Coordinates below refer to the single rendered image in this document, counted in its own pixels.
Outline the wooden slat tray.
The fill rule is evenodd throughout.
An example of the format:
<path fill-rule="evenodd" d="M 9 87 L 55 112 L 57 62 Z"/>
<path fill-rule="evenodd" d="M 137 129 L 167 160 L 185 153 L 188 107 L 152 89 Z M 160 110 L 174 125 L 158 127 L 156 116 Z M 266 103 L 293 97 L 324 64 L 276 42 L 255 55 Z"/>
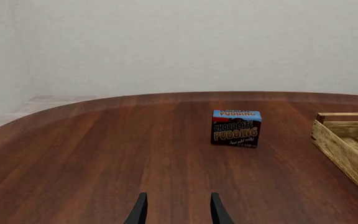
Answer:
<path fill-rule="evenodd" d="M 326 121 L 326 117 L 358 113 L 318 113 L 312 143 L 358 186 L 358 121 Z"/>

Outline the chocolate pudding box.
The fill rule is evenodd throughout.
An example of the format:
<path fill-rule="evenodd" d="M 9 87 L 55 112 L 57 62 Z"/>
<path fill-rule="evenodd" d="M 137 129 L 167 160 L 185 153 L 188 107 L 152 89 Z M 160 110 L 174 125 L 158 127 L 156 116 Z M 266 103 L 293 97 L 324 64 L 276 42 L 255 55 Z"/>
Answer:
<path fill-rule="evenodd" d="M 214 110 L 211 144 L 257 147 L 262 117 L 259 111 Z"/>

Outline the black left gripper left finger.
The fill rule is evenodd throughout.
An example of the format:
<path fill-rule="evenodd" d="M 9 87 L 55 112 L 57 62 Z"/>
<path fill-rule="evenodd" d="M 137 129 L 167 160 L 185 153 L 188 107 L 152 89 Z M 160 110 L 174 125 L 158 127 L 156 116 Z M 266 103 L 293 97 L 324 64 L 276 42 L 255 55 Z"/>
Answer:
<path fill-rule="evenodd" d="M 145 224 L 147 219 L 147 194 L 142 192 L 124 224 Z"/>

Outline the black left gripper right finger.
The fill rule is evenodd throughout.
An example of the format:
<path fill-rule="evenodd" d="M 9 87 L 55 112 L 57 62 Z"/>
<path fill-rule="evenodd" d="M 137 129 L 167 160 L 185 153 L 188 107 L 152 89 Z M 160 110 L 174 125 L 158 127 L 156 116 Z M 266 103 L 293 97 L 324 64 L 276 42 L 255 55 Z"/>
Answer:
<path fill-rule="evenodd" d="M 234 224 L 216 192 L 211 193 L 210 210 L 213 224 Z"/>

